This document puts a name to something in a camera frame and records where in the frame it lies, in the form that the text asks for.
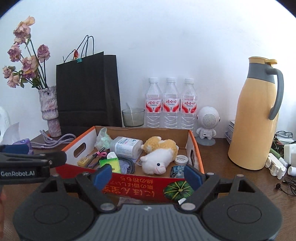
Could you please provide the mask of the person left hand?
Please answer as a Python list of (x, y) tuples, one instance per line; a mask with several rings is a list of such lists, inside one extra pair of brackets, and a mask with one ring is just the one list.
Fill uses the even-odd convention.
[(0, 218), (1, 223), (4, 221), (4, 201), (6, 201), (6, 193), (4, 189), (1, 189), (1, 195), (0, 195)]

